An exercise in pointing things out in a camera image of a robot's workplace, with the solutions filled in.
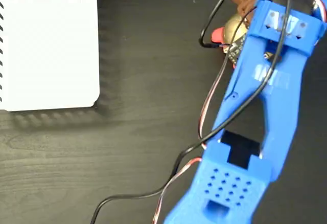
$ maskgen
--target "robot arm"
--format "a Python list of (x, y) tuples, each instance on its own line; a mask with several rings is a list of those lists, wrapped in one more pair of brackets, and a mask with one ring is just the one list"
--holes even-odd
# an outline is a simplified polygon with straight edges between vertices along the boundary
[[(256, 6), (214, 128), (256, 90), (269, 69), (263, 56), (275, 51), (285, 7), (269, 0), (257, 0)], [(297, 127), (302, 72), (325, 30), (316, 11), (291, 11), (282, 58), (261, 92), (264, 140), (257, 143), (226, 130), (209, 140), (190, 189), (165, 224), (251, 223), (267, 187), (283, 168)]]

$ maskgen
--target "dark wood surface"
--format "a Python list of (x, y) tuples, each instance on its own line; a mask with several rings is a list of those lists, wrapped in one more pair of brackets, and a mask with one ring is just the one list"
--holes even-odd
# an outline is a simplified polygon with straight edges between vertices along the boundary
[[(102, 198), (159, 187), (179, 150), (197, 140), (201, 105), (223, 58), (197, 44), (216, 0), (98, 1), (99, 108), (0, 112), (0, 223), (88, 224)], [(227, 1), (214, 26), (235, 10)], [(322, 40), (308, 62), (292, 150), (253, 223), (327, 221), (326, 46)], [(207, 130), (231, 71), (218, 88)], [(261, 139), (260, 103), (230, 129)], [(193, 173), (171, 188), (163, 215)], [(150, 223), (156, 201), (113, 202), (97, 224)]]

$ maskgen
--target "blue plastic bracket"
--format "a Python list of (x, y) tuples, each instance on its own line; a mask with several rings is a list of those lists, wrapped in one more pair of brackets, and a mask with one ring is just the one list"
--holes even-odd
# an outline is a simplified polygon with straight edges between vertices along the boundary
[[(269, 69), (263, 56), (276, 48), (285, 7), (266, 0), (258, 0), (257, 7), (214, 128), (257, 89)], [(218, 133), (208, 142), (189, 191), (165, 224), (251, 223), (269, 183), (283, 168), (297, 127), (302, 72), (325, 30), (320, 19), (291, 11), (282, 59), (261, 93), (266, 132), (261, 156), (252, 155), (247, 169), (230, 164), (230, 146), (220, 141), (224, 131)]]

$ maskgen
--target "white box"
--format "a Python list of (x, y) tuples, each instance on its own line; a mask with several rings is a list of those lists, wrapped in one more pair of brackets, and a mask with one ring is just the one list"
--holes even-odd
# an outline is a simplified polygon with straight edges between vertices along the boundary
[(98, 99), (97, 0), (0, 0), (0, 109)]

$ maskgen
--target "black cable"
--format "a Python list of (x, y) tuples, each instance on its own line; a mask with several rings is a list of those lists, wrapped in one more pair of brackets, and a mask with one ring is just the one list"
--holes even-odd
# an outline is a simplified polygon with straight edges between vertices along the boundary
[(91, 222), (90, 224), (95, 224), (96, 223), (96, 220), (97, 220), (97, 217), (99, 215), (99, 212), (101, 210), (101, 208), (107, 204), (108, 202), (110, 201), (113, 201), (113, 200), (123, 200), (123, 199), (130, 199), (130, 200), (136, 200), (136, 199), (143, 199), (143, 198), (149, 198), (149, 197), (154, 197), (156, 195), (159, 195), (162, 190), (165, 188), (165, 186), (168, 184), (168, 182), (170, 181), (170, 179), (177, 173), (178, 171), (178, 168), (179, 168), (179, 165), (180, 163), (182, 162), (183, 158), (189, 154), (191, 151), (193, 151), (194, 149), (193, 148), (190, 148), (190, 149), (186, 149), (184, 151), (182, 151), (176, 161), (175, 161), (175, 164), (174, 164), (174, 167), (173, 167), (173, 170), (167, 180), (167, 182), (160, 188), (158, 188), (157, 190), (154, 190), (152, 192), (147, 192), (147, 193), (142, 193), (142, 194), (119, 194), (119, 195), (113, 195), (113, 196), (110, 196), (110, 197), (107, 197), (105, 198), (104, 200), (102, 200), (98, 206), (96, 207), (94, 213), (93, 213), (93, 216), (92, 216), (92, 219), (91, 219)]
[(202, 28), (201, 30), (201, 34), (200, 34), (200, 38), (199, 38), (199, 43), (202, 47), (204, 48), (218, 48), (221, 46), (221, 44), (218, 44), (218, 43), (207, 43), (207, 42), (204, 42), (204, 36), (205, 36), (205, 33), (209, 27), (209, 25), (211, 24), (211, 22), (213, 21), (216, 13), (218, 12), (218, 10), (220, 9), (221, 5), (224, 3), (225, 0), (219, 0), (217, 2), (217, 4), (215, 5), (214, 9), (212, 10), (206, 24), (204, 25), (204, 27)]
[[(225, 58), (224, 58), (224, 61), (223, 61), (223, 64), (221, 65), (221, 67), (220, 67), (220, 70), (219, 70), (219, 73), (218, 73), (218, 75), (217, 75), (217, 77), (216, 77), (216, 80), (214, 81), (214, 84), (213, 84), (213, 86), (215, 85), (215, 83), (217, 82), (217, 81), (219, 81), (220, 79), (221, 79), (221, 77), (222, 77), (222, 75), (224, 74), (224, 72), (225, 72), (225, 69), (226, 69), (226, 66), (227, 66), (227, 63), (228, 63), (228, 56), (229, 56), (229, 53), (230, 53), (230, 50), (231, 50), (231, 47), (232, 47), (232, 43), (234, 42), (234, 39), (235, 39), (235, 37), (236, 37), (236, 34), (237, 34), (237, 31), (239, 30), (239, 28), (241, 27), (241, 25), (243, 24), (243, 22), (245, 21), (245, 19), (246, 19), (246, 17), (251, 13), (251, 12), (253, 12), (254, 11), (254, 9), (256, 9), (256, 7), (253, 7), (252, 9), (250, 9), (242, 18), (241, 18), (241, 21), (239, 22), (239, 24), (237, 25), (237, 27), (236, 27), (236, 29), (235, 29), (235, 31), (234, 31), (234, 33), (233, 33), (233, 36), (232, 36), (232, 38), (231, 38), (231, 41), (230, 41), (230, 45), (229, 45), (229, 47), (228, 47), (228, 49), (227, 49), (227, 52), (226, 52), (226, 55), (225, 55)], [(199, 138), (200, 139), (202, 139), (202, 137), (201, 137), (201, 131), (200, 131), (200, 126), (198, 126), (198, 135), (199, 135)]]
[(287, 0), (287, 5), (286, 5), (286, 13), (285, 13), (285, 17), (283, 20), (283, 27), (282, 27), (282, 32), (281, 32), (281, 36), (279, 37), (279, 42), (277, 45), (277, 49), (274, 55), (274, 59), (267, 71), (267, 74), (265, 76), (265, 78), (263, 79), (263, 81), (261, 82), (261, 84), (259, 85), (259, 87), (256, 89), (256, 91), (246, 99), (245, 102), (243, 102), (242, 105), (239, 106), (239, 108), (237, 108), (231, 115), (229, 118), (227, 118), (223, 123), (221, 123), (217, 128), (215, 128), (213, 131), (211, 131), (207, 136), (203, 137), (201, 139), (200, 142), (195, 143), (191, 146), (189, 146), (187, 149), (181, 151), (179, 153), (179, 155), (177, 156), (177, 159), (175, 161), (173, 170), (170, 174), (169, 179), (167, 180), (167, 182), (160, 187), (159, 189), (152, 191), (152, 192), (148, 192), (148, 193), (144, 193), (144, 194), (122, 194), (122, 195), (113, 195), (110, 196), (104, 200), (102, 200), (97, 208), (94, 211), (94, 214), (92, 216), (91, 222), (90, 224), (95, 224), (96, 219), (99, 215), (99, 212), (101, 210), (101, 208), (108, 202), (112, 201), (112, 200), (119, 200), (119, 199), (143, 199), (143, 198), (148, 198), (148, 197), (153, 197), (156, 195), (159, 195), (161, 193), (161, 191), (164, 189), (164, 187), (166, 186), (166, 184), (170, 181), (170, 179), (177, 173), (178, 171), (178, 167), (181, 163), (181, 161), (183, 160), (183, 158), (188, 155), (190, 152), (194, 151), (195, 149), (199, 148), (201, 146), (202, 143), (207, 142), (208, 140), (210, 140), (211, 138), (213, 138), (217, 133), (219, 133), (224, 127), (226, 127), (230, 122), (232, 122), (252, 101), (253, 99), (255, 99), (260, 93), (261, 91), (265, 88), (267, 82), (269, 81), (277, 63), (278, 63), (278, 59), (280, 57), (280, 54), (282, 52), (283, 49), (283, 45), (284, 45), (284, 40), (285, 40), (285, 36), (286, 36), (286, 28), (287, 28), (287, 22), (288, 22), (288, 18), (290, 16), (290, 12), (291, 12), (291, 4), (292, 4), (292, 0)]

